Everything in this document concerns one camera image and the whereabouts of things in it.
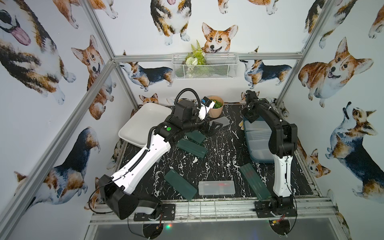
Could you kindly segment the clear pencil case top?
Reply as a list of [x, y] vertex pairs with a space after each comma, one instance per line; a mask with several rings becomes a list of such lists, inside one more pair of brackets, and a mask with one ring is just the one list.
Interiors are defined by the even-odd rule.
[[223, 127], [226, 127], [226, 126], [228, 126], [230, 124], [230, 120], [227, 117], [220, 117], [220, 118], [211, 120], [210, 121], [210, 126], [212, 126], [213, 123], [223, 124]]

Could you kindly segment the clear case with pens middle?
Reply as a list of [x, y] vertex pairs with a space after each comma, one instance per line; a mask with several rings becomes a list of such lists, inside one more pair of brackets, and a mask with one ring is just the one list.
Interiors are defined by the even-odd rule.
[[245, 131], [262, 131], [270, 130], [269, 125], [265, 121], [254, 121], [250, 123], [248, 120], [244, 121], [244, 130]]

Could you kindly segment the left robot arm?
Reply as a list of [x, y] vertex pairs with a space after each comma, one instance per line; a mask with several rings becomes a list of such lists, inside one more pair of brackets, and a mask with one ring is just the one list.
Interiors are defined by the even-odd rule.
[[202, 130], [213, 135], [222, 127], [223, 124], [218, 121], [212, 124], [207, 121], [196, 123], [194, 120], [178, 122], [168, 116], [164, 122], [150, 129], [148, 143], [124, 167], [112, 176], [103, 175], [100, 178], [98, 190], [102, 200], [121, 220], [132, 214], [157, 220], [164, 213], [164, 204], [154, 195], [134, 194], [141, 179], [185, 133]]

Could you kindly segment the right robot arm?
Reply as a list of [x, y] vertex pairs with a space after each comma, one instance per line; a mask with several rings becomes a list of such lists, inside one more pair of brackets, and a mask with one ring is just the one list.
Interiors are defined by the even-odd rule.
[[294, 195], [291, 187], [291, 166], [297, 149], [298, 127], [284, 120], [266, 99], [259, 99], [254, 91], [246, 91], [246, 107], [243, 116], [250, 123], [258, 118], [271, 129], [269, 150], [274, 157], [275, 180], [271, 203], [267, 210], [280, 216], [294, 208]]

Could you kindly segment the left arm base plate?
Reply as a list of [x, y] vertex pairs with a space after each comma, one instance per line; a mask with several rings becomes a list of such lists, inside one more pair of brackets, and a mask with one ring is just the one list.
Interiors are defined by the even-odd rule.
[[150, 207], [137, 207], [134, 222], [173, 221], [175, 213], [175, 204], [160, 204], [154, 209]]

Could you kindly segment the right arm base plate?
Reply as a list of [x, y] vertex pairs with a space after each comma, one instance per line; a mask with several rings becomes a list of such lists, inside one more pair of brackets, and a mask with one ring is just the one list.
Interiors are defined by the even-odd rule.
[[254, 202], [254, 211], [258, 218], [296, 217], [297, 211], [294, 205], [273, 206], [271, 202]]

